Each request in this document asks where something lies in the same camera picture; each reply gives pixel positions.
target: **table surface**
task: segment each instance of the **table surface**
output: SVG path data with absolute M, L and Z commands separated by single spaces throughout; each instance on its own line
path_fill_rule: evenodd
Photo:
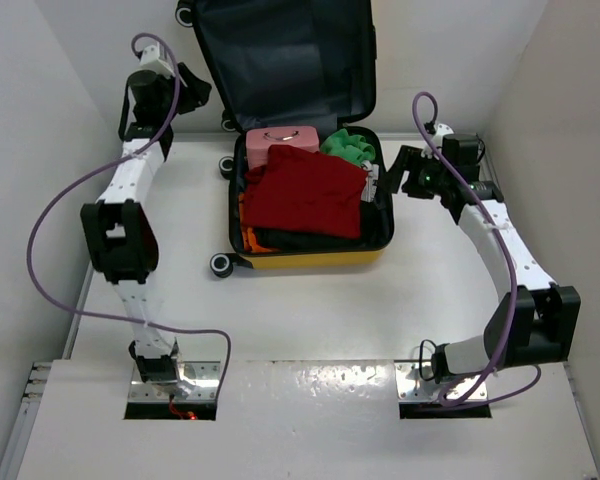
M 383 140 L 387 163 L 403 143 Z M 396 234 L 373 265 L 236 268 L 216 279 L 209 259 L 230 251 L 228 185 L 217 164 L 232 147 L 176 142 L 145 206 L 160 243 L 158 320 L 233 339 L 218 420 L 123 420 L 131 329 L 84 319 L 71 360 L 54 363 L 20 479 L 582 479 L 595 471 L 561 365 L 543 367 L 541 383 L 494 407 L 492 419 L 398 419 L 390 360 L 413 358 L 423 338 L 479 334 L 497 305 L 475 248 L 437 201 L 394 197 Z M 85 307 L 124 313 L 100 275 Z M 224 355 L 219 338 L 178 342 L 187 360 Z M 532 374 L 502 372 L 489 394 Z

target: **red cloth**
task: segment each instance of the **red cloth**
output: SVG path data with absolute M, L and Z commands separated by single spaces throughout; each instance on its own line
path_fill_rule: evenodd
M 267 166 L 249 170 L 245 178 L 245 225 L 360 237 L 360 196 L 367 172 L 346 160 L 272 145 Z

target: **suitcase handle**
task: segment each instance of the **suitcase handle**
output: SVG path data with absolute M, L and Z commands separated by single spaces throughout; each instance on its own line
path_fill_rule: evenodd
M 300 135 L 300 132 L 297 130 L 288 137 L 272 137 L 271 134 L 267 132 L 264 134 L 264 138 L 266 138 L 267 140 L 274 140 L 276 142 L 288 142 L 289 140 L 293 140 L 298 135 Z

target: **robotic arm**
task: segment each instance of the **robotic arm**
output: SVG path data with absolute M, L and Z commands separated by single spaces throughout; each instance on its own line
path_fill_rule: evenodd
M 174 72 L 160 45 L 151 45 L 139 55 L 140 69 L 129 76 L 123 104 L 120 140 L 128 155 L 145 145 L 160 129 L 173 101 Z M 183 64 L 178 114 L 203 106 L 211 86 L 195 77 Z M 127 128 L 128 91 L 135 100 L 133 121 Z M 129 317 L 153 320 L 156 302 L 150 292 L 158 266 L 158 243 L 143 210 L 153 178 L 166 161 L 173 131 L 169 127 L 144 153 L 121 164 L 105 192 L 80 212 L 94 269 L 104 274 L 120 296 Z M 155 328 L 133 325 L 129 352 L 145 383 L 178 383 L 178 343 L 175 335 Z
M 432 127 L 436 145 L 451 161 L 483 202 L 496 225 L 484 219 L 464 188 L 427 147 L 403 146 L 388 172 L 384 187 L 397 193 L 404 171 L 409 172 L 402 191 L 410 197 L 440 196 L 454 222 L 471 239 L 496 286 L 500 305 L 482 335 L 436 346 L 431 359 L 437 383 L 482 371 L 491 360 L 504 330 L 511 296 L 509 271 L 493 229 L 500 231 L 514 261 L 517 300 L 507 344 L 498 369 L 560 362 L 567 359 L 580 309 L 580 297 L 570 286 L 559 286 L 533 258 L 511 222 L 502 193 L 493 182 L 480 181 L 479 140 L 454 134 L 446 125 Z

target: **black wheel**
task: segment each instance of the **black wheel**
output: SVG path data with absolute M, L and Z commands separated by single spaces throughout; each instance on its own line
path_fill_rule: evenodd
M 222 178 L 229 180 L 231 178 L 231 172 L 233 171 L 233 158 L 222 157 L 218 163 L 218 168 L 220 169 L 220 175 L 222 175 Z
M 233 126 L 233 122 L 229 119 L 222 120 L 222 123 L 220 124 L 220 126 L 222 127 L 222 129 L 225 132 L 235 132 L 236 131 L 236 127 Z
M 224 253 L 216 253 L 211 257 L 209 266 L 213 274 L 219 278 L 227 278 L 233 273 L 233 263 L 229 256 Z
M 176 7 L 176 21 L 183 27 L 189 28 L 193 26 L 192 16 L 193 13 L 191 12 L 189 2 L 183 0 L 179 1 L 178 6 Z

